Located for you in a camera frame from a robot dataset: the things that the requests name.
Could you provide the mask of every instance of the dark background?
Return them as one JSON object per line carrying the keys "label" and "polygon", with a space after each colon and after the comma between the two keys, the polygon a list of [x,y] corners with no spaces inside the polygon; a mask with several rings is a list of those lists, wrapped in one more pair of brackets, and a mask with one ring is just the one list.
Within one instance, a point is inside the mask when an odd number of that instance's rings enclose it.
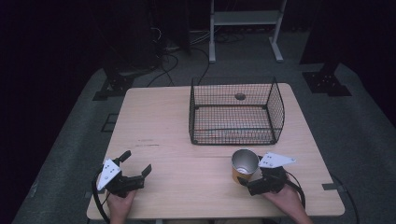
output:
{"label": "dark background", "polygon": [[[5,102],[1,109],[0,162],[1,192],[6,195],[0,209],[2,223],[14,218],[79,94],[102,67],[108,44],[116,46],[118,37],[125,35],[115,30],[116,15],[108,10],[109,3],[0,3],[0,89]],[[227,3],[218,1],[217,8],[226,8]],[[249,9],[247,5],[241,0],[235,9]],[[277,6],[277,2],[249,0],[249,5],[267,8]],[[180,35],[175,35],[171,24],[208,28],[208,0],[177,0],[154,6],[161,7],[156,8],[159,17],[155,22],[168,26],[169,38]],[[179,14],[166,13],[180,8],[176,6],[183,6]],[[367,91],[396,124],[394,8],[385,0],[289,1],[282,30],[312,29],[302,63],[337,58],[360,76]],[[163,16],[176,14],[184,15],[186,23],[173,23],[175,18]]]}

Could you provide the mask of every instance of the black wire basket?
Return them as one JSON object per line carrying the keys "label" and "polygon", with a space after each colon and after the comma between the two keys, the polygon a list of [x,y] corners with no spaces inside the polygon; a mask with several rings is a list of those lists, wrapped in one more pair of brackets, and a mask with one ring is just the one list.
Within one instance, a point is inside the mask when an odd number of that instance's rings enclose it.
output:
{"label": "black wire basket", "polygon": [[191,82],[189,132],[195,145],[273,145],[284,120],[274,77],[207,77]]}

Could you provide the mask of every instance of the metal mesh basket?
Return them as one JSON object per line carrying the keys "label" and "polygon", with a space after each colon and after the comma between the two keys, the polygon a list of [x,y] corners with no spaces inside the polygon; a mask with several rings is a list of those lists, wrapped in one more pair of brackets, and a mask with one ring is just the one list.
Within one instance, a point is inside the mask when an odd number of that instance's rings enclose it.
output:
{"label": "metal mesh basket", "polygon": [[195,145],[273,145],[285,110],[274,77],[194,78],[189,132]]}

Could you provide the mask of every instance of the cup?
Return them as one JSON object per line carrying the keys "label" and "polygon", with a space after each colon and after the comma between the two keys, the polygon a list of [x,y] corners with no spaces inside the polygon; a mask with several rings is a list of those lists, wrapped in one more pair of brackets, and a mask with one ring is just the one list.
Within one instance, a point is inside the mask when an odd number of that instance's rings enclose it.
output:
{"label": "cup", "polygon": [[259,169],[259,157],[249,149],[236,150],[231,158],[233,165],[233,180],[239,183],[238,176],[249,180]]}

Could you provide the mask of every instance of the black stand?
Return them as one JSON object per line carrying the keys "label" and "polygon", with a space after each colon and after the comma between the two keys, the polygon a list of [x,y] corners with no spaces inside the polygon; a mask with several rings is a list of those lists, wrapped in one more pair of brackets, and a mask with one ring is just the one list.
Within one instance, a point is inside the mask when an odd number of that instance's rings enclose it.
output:
{"label": "black stand", "polygon": [[334,71],[338,63],[325,63],[319,72],[304,72],[303,76],[312,93],[327,93],[329,96],[351,96],[346,86],[341,85]]}

